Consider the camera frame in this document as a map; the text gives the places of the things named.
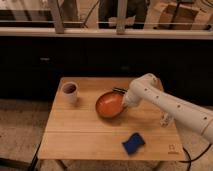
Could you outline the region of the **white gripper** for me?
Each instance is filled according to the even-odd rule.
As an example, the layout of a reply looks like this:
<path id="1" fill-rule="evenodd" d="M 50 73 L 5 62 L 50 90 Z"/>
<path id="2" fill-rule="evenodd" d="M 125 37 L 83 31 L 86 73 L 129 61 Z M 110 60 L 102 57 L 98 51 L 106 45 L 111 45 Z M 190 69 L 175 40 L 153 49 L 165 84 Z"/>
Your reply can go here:
<path id="1" fill-rule="evenodd" d="M 129 89 L 124 94 L 122 103 L 126 107 L 136 107 L 140 104 L 141 100 L 142 97 L 138 92 Z"/>

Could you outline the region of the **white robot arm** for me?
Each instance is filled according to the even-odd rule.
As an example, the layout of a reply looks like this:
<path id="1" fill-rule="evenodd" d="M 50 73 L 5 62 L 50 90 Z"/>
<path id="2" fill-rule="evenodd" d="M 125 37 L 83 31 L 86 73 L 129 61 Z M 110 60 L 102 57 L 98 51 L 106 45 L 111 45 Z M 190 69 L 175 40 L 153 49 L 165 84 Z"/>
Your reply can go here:
<path id="1" fill-rule="evenodd" d="M 132 80 L 123 104 L 133 107 L 147 100 L 213 144 L 213 111 L 167 94 L 157 89 L 157 84 L 151 73 Z"/>

